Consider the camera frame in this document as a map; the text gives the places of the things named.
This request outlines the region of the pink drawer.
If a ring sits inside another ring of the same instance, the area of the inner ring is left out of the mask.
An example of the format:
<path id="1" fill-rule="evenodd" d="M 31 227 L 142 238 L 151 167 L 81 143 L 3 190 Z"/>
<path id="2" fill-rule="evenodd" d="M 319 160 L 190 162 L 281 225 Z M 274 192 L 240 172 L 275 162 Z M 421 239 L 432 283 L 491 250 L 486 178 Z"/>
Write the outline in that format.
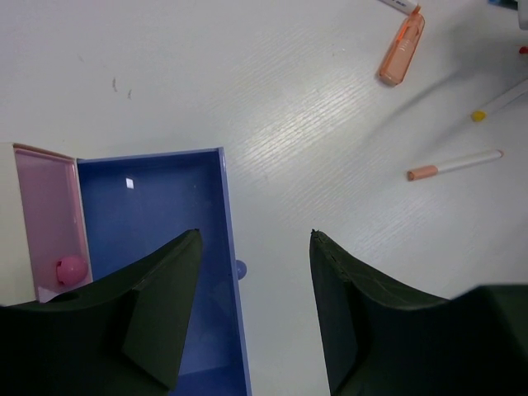
<path id="1" fill-rule="evenodd" d="M 77 162 L 22 145 L 14 157 L 35 298 L 45 303 L 92 282 Z"/>

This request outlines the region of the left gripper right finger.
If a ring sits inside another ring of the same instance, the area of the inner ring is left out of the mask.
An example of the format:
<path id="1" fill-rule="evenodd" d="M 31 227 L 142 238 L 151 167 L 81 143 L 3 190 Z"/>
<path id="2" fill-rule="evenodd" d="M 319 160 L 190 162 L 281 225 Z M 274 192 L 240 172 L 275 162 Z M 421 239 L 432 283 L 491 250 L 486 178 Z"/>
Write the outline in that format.
<path id="1" fill-rule="evenodd" d="M 314 231 L 310 269 L 333 395 L 524 395 L 527 288 L 412 288 Z"/>

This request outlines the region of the orange capped marker pen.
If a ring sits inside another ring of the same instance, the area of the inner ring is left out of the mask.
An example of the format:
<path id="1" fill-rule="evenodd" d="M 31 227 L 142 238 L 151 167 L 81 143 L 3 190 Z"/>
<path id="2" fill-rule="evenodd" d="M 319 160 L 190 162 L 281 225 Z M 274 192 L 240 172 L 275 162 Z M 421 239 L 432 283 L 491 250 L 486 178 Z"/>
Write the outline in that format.
<path id="1" fill-rule="evenodd" d="M 399 12 L 402 12 L 403 14 L 407 16 L 419 13 L 421 10 L 420 4 L 414 0 L 380 0 L 380 1 L 398 10 Z"/>

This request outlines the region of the cream drawer organizer box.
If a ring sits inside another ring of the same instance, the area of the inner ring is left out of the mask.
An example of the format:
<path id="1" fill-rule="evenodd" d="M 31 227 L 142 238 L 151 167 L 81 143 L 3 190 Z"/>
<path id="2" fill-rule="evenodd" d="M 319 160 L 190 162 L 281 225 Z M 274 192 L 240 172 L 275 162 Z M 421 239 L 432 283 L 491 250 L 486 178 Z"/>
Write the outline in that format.
<path id="1" fill-rule="evenodd" d="M 1 144 L 1 304 L 35 299 L 17 164 L 12 144 Z"/>

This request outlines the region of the yellow capped pen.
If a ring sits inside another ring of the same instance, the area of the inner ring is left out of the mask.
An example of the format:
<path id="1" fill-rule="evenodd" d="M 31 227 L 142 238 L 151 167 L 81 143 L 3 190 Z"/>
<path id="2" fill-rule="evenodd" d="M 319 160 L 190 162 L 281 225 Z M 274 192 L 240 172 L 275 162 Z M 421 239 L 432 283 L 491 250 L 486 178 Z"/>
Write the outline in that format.
<path id="1" fill-rule="evenodd" d="M 527 93 L 527 80 L 519 82 L 514 87 L 508 89 L 506 92 L 502 93 L 498 97 L 492 99 L 491 101 L 485 103 L 483 106 L 473 111 L 470 115 L 470 119 L 479 123 L 485 120 L 493 112 L 502 109 L 508 104 L 514 102 L 519 97 L 522 97 Z"/>

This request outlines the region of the white pen orange cap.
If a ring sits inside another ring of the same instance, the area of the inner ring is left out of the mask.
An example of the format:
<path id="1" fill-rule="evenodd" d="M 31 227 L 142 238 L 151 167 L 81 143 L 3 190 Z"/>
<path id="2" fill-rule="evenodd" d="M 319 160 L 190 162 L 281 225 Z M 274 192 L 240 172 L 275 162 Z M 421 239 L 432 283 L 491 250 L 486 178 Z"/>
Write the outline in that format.
<path id="1" fill-rule="evenodd" d="M 443 163 L 426 165 L 407 171 L 406 177 L 409 182 L 434 177 L 442 173 L 458 171 L 469 167 L 490 163 L 504 156 L 504 152 L 499 149 L 488 150 L 481 153 L 474 153 L 464 157 L 454 158 Z"/>

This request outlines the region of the purple-blue drawer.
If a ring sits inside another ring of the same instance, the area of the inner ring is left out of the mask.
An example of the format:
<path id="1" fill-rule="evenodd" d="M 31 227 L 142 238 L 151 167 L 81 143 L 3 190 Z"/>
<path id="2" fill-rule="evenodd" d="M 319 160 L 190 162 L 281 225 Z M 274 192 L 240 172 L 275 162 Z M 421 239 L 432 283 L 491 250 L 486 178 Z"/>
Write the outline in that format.
<path id="1" fill-rule="evenodd" d="M 203 241 L 176 394 L 249 395 L 229 189 L 221 148 L 86 159 L 78 176 L 95 279 L 188 229 Z"/>

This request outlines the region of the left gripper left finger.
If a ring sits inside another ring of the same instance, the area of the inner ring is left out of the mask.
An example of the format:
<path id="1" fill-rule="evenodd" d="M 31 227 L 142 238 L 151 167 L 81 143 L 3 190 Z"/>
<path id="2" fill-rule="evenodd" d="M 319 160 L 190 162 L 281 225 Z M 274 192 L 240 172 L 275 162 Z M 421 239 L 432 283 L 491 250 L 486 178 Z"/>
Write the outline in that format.
<path id="1" fill-rule="evenodd" d="M 1 309 L 4 395 L 166 395 L 176 388 L 200 274 L 188 230 L 46 303 Z"/>

